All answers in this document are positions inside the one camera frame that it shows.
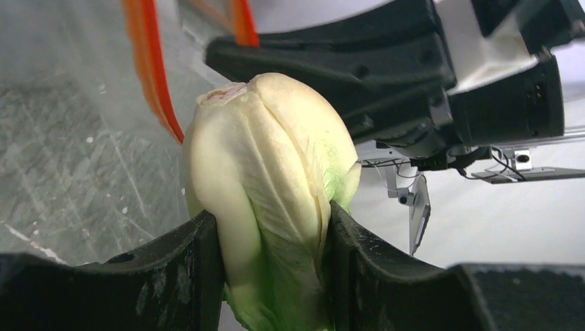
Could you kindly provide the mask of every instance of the endive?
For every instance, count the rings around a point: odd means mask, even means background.
[[[333,330],[321,267],[329,203],[347,210],[361,174],[333,107],[299,81],[261,74],[198,97],[183,149],[189,213],[217,219],[238,321]]]

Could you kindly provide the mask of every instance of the clear plastic shield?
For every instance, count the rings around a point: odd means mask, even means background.
[[[72,79],[111,129],[178,147],[195,98],[227,83],[202,57],[209,38],[246,26],[246,2],[234,3],[6,0],[0,74],[8,83]],[[246,33],[240,41],[250,44]]]

